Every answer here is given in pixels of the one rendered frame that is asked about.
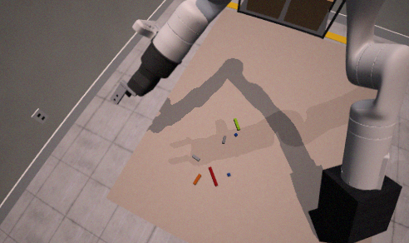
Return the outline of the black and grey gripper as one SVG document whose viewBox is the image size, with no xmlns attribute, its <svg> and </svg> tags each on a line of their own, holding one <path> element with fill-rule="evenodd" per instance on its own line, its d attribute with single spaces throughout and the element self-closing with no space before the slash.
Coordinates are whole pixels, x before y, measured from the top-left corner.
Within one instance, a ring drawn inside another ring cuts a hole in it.
<svg viewBox="0 0 409 243">
<path fill-rule="evenodd" d="M 131 95 L 143 97 L 152 91 L 161 78 L 168 78 L 182 63 L 194 45 L 175 34 L 168 23 L 160 28 L 156 21 L 138 19 L 132 27 L 140 35 L 151 39 L 151 44 L 141 56 L 139 69 L 128 82 L 121 80 L 111 96 L 110 99 L 116 105 L 119 104 L 125 93 L 128 97 Z"/>
</svg>

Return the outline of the orange rod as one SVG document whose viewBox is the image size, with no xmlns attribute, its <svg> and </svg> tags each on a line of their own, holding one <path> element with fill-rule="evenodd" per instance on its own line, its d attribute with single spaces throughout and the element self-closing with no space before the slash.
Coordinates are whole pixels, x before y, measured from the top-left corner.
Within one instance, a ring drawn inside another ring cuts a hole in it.
<svg viewBox="0 0 409 243">
<path fill-rule="evenodd" d="M 196 185 L 196 183 L 198 182 L 198 180 L 201 178 L 201 174 L 199 174 L 197 177 L 196 177 L 196 179 L 195 179 L 195 181 L 193 182 L 193 184 L 194 185 Z"/>
</svg>

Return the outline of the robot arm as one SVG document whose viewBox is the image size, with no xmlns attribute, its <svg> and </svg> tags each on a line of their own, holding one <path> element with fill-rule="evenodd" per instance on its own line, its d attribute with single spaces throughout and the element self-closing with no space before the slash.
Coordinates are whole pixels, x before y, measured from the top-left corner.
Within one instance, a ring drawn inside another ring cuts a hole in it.
<svg viewBox="0 0 409 243">
<path fill-rule="evenodd" d="M 167 23 L 180 38 L 194 44 L 231 1 L 186 0 Z M 378 90 L 376 100 L 354 102 L 349 112 L 341 178 L 360 190 L 382 188 L 409 81 L 409 47 L 374 43 L 375 21 L 384 2 L 346 0 L 347 79 L 353 85 Z"/>
</svg>

